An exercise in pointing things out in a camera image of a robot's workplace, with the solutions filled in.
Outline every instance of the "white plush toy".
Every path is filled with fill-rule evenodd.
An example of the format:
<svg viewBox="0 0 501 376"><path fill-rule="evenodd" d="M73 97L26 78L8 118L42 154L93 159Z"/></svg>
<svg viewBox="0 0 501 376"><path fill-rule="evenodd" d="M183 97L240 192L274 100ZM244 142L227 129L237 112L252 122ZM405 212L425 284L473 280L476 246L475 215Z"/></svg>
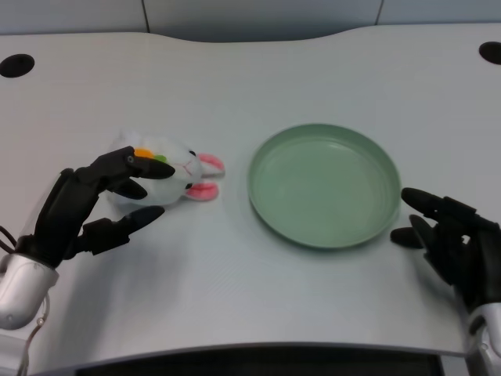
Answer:
<svg viewBox="0 0 501 376"><path fill-rule="evenodd" d="M222 175L223 163L212 154L195 153L173 139L141 136L137 132L123 131L112 145L112 150L132 146L135 155L157 159L175 168L175 174L163 180L134 179L147 192L142 200L129 200L112 195L118 204L133 202L140 205L168 205L180 197L199 201L213 200L218 196L216 183L202 183L202 178Z"/></svg>

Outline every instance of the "dark floor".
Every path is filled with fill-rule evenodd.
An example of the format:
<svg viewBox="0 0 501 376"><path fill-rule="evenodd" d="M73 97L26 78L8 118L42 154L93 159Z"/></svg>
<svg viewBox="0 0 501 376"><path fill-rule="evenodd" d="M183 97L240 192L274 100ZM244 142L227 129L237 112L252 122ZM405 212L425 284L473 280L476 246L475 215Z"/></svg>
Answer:
<svg viewBox="0 0 501 376"><path fill-rule="evenodd" d="M313 345L206 349L133 360L77 376L443 376L438 356Z"/></svg>

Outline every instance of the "bunny ear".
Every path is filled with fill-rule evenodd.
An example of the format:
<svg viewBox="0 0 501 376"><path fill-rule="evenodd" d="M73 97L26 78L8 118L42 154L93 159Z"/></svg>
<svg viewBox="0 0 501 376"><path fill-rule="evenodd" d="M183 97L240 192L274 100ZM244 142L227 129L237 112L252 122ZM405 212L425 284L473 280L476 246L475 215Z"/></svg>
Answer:
<svg viewBox="0 0 501 376"><path fill-rule="evenodd" d="M216 183L197 183L185 192L185 196L197 201L214 200L219 193Z"/></svg>
<svg viewBox="0 0 501 376"><path fill-rule="evenodd" d="M202 162L202 176L214 176L225 173L225 165L222 161L212 154L198 154L200 162Z"/></svg>

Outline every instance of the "green plastic plate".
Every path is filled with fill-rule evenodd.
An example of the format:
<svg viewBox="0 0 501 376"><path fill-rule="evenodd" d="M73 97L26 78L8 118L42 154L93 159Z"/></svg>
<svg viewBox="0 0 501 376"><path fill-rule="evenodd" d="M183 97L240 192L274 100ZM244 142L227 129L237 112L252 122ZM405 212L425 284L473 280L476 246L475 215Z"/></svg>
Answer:
<svg viewBox="0 0 501 376"><path fill-rule="evenodd" d="M250 201L286 238L341 248L375 237L400 203L393 161L374 141L335 125L300 125L266 141L248 175Z"/></svg>

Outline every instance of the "gray wall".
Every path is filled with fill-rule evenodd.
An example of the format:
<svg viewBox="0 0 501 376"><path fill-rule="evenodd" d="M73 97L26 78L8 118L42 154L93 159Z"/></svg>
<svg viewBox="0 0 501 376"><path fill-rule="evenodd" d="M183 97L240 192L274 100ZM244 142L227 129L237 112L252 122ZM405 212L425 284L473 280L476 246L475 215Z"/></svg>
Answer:
<svg viewBox="0 0 501 376"><path fill-rule="evenodd" d="M202 42L314 38L374 24L501 22L501 0L144 0L150 31ZM148 30L142 0L0 0L0 34Z"/></svg>

